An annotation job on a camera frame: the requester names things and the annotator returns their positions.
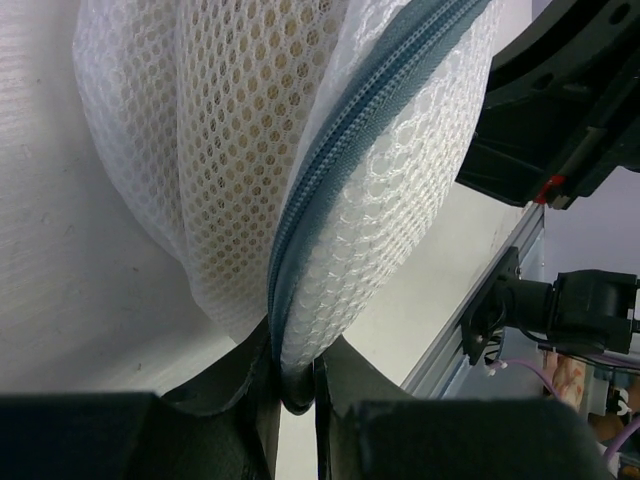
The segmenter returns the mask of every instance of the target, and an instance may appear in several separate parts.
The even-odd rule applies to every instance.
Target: blue zipper
[[[425,54],[456,25],[456,22],[474,7],[482,6],[484,8],[488,1],[446,0],[444,2],[434,2],[433,0],[412,0],[403,10],[408,9],[412,3],[417,3],[417,5],[413,6],[414,9],[417,8],[420,11],[417,28],[415,19],[405,20],[405,24],[413,24],[410,26],[411,31],[401,37],[399,41],[394,42],[391,47],[379,41],[374,47],[374,52],[372,52],[371,56],[376,56],[375,49],[381,43],[381,47],[387,51],[391,50],[391,53],[380,58],[380,61],[374,62],[374,65],[367,65],[367,68],[361,68],[359,70],[360,74],[356,74],[354,80],[360,79],[361,81],[352,82],[352,85],[343,95],[343,98],[348,100],[342,102],[342,105],[339,105],[334,110],[329,120],[325,123],[326,127],[316,137],[316,141],[314,141],[309,150],[310,154],[307,154],[302,163],[300,172],[303,173],[302,175],[298,174],[278,225],[270,258],[268,278],[268,309],[272,336],[275,336],[273,335],[273,322],[284,321],[284,319],[273,318],[278,277],[283,273],[287,273],[280,272],[281,264],[291,239],[296,233],[296,228],[305,215],[307,207],[319,186],[334,167],[340,167],[340,161],[343,159],[345,151],[348,150],[350,143],[354,141],[362,127],[367,125],[371,116],[385,104],[387,99],[393,96],[394,92],[407,77],[411,76],[412,71],[421,62]],[[424,8],[425,3],[436,3],[436,5],[428,5],[427,8]],[[395,19],[387,30],[398,28],[398,25],[394,25],[394,22]],[[279,325],[275,330],[283,333],[284,325]],[[273,340],[274,355],[279,356],[282,339],[273,338]]]

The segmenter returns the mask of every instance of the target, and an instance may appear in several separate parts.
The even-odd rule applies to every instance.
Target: zipper
[[[429,51],[460,20],[482,0],[447,0],[435,11],[428,9],[419,26],[393,48],[366,81],[356,87],[355,94],[340,109],[321,140],[307,155],[282,212],[271,252],[268,276],[268,310],[273,314],[276,283],[280,264],[309,202],[327,173],[341,159],[355,135],[368,119],[411,74],[425,52]]]

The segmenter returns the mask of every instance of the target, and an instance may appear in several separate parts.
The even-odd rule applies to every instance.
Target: black plastic bracket
[[[462,349],[471,365],[482,358],[493,332],[504,323],[505,306],[497,289],[505,279],[519,279],[518,249],[510,247],[498,260],[461,316]]]
[[[457,182],[566,209],[640,169],[640,3],[554,0],[493,59]]]

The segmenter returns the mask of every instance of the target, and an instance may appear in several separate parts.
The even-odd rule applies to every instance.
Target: white mesh laundry bag
[[[83,0],[80,94],[105,169],[239,341],[269,311],[295,376],[443,202],[501,0]]]

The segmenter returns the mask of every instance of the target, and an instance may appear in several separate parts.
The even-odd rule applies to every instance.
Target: purple cable
[[[616,452],[620,450],[620,447],[622,447],[624,442],[629,440],[629,437],[633,435],[633,433],[639,428],[640,416],[637,416],[626,427],[624,427],[618,435],[614,437],[613,441],[604,451],[604,455],[602,456],[607,464],[611,461]]]
[[[542,380],[542,383],[544,383],[544,386],[547,387],[547,390],[549,390],[551,392],[551,394],[557,400],[560,400],[560,394],[553,387],[553,383],[551,382],[551,380],[549,380],[547,378],[547,376],[545,375],[544,371],[540,367],[538,367],[535,363],[530,362],[528,360],[522,360],[522,359],[519,359],[519,358],[513,358],[511,360],[497,360],[497,361],[493,362],[491,365],[489,365],[489,367],[495,368],[497,370],[498,368],[501,367],[501,365],[503,363],[506,363],[507,365],[512,363],[514,365],[521,365],[523,367],[528,368],[533,373],[535,373],[540,378],[540,380]]]

